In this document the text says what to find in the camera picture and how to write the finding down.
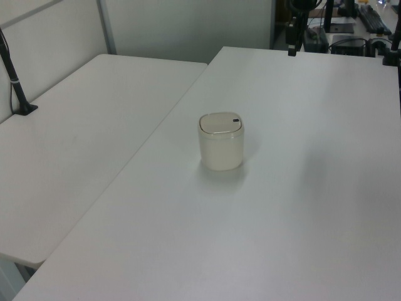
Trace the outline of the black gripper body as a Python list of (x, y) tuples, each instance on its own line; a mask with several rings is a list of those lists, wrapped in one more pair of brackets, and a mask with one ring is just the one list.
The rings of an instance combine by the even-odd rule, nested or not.
[(286, 23), (285, 40), (287, 45), (296, 45), (296, 18), (292, 18)]

